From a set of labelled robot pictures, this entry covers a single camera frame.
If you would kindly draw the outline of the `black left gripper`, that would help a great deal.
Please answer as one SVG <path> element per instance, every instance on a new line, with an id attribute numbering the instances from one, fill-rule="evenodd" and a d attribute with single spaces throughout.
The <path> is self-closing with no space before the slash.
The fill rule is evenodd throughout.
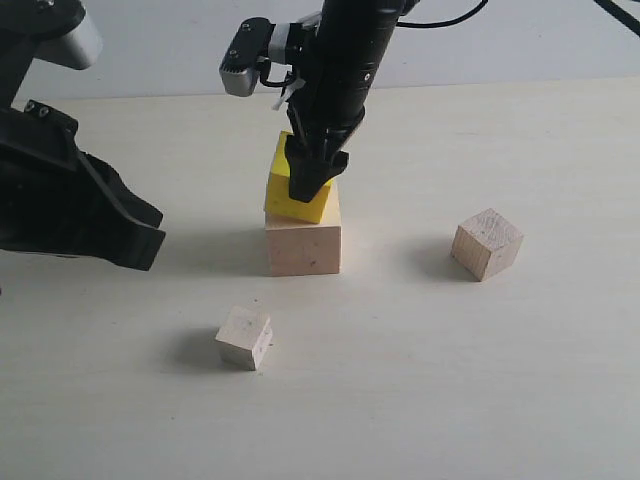
<path id="1" fill-rule="evenodd" d="M 79 122 L 33 100 L 1 108 L 1 248 L 149 271 L 163 214 L 75 141 Z"/>

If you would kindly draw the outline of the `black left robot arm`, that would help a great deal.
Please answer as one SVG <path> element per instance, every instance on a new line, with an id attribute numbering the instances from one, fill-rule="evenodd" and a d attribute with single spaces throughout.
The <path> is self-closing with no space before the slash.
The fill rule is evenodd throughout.
<path id="1" fill-rule="evenodd" d="M 33 61 L 84 70 L 102 46 L 80 1 L 2 2 L 1 247 L 147 271 L 166 236 L 162 212 L 77 145 L 76 119 L 35 100 L 12 106 Z"/>

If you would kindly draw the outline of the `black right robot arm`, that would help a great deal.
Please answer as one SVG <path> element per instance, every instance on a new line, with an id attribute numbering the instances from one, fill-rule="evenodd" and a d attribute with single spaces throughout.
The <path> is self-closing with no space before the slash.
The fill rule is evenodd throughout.
<path id="1" fill-rule="evenodd" d="M 342 150 L 365 116 L 365 101 L 400 17 L 414 1 L 326 1 L 296 65 L 305 84 L 288 100 L 289 196 L 308 203 L 347 167 Z"/>

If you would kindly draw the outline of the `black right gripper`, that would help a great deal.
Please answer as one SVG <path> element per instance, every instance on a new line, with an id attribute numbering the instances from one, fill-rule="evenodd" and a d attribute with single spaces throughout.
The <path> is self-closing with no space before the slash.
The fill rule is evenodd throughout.
<path id="1" fill-rule="evenodd" d="M 364 118 L 373 81 L 373 60 L 364 52 L 309 49 L 296 65 L 305 85 L 288 100 L 293 133 L 286 135 L 289 196 L 311 202 L 320 189 L 347 168 L 342 147 Z"/>

